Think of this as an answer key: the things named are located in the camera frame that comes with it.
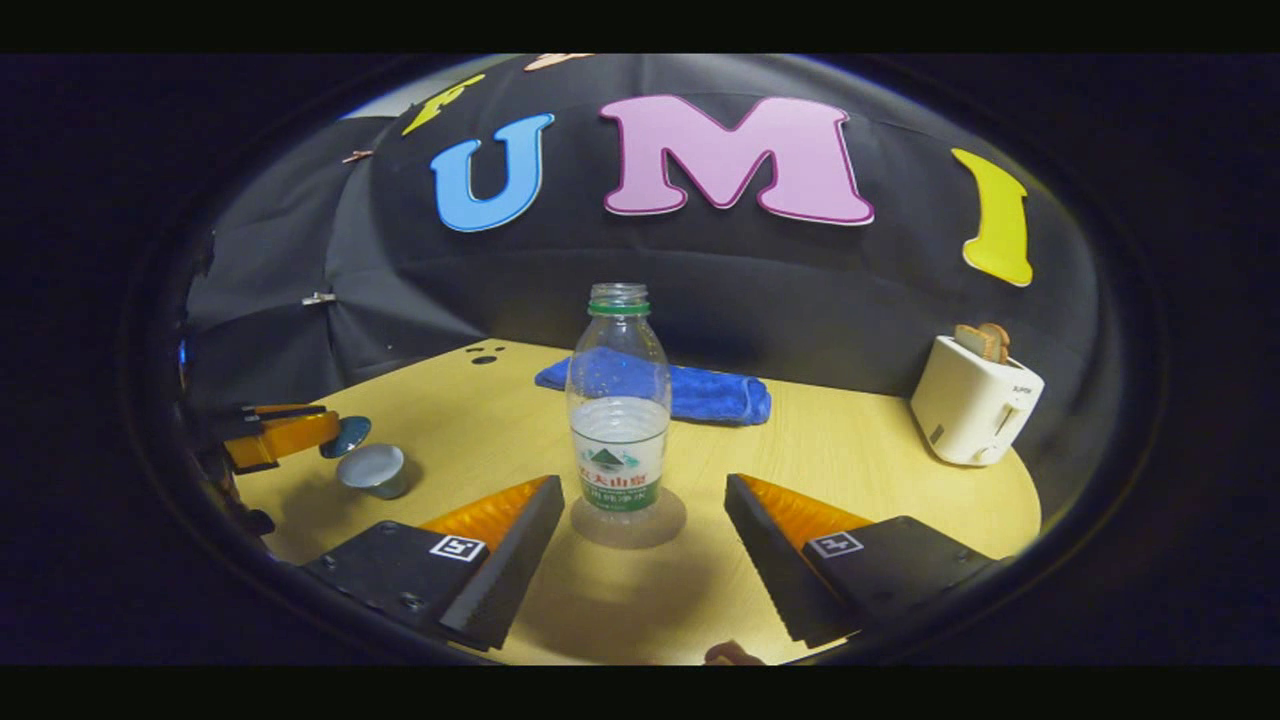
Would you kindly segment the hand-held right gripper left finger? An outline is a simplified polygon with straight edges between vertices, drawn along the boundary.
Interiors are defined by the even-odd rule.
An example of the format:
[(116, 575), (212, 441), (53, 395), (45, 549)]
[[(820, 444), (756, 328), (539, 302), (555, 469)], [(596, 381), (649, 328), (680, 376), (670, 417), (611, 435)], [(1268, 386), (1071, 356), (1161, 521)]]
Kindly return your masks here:
[(378, 521), (303, 569), (421, 635), (498, 650), (563, 511), (561, 479), (536, 477), (419, 527)]

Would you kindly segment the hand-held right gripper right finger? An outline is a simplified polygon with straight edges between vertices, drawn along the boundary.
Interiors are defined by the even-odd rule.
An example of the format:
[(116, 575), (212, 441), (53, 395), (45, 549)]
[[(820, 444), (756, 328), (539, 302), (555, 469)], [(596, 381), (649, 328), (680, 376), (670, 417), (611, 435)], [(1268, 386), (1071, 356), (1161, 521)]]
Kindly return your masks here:
[(724, 510), (790, 638), (810, 648), (927, 618), (1009, 566), (913, 516), (872, 521), (740, 473)]

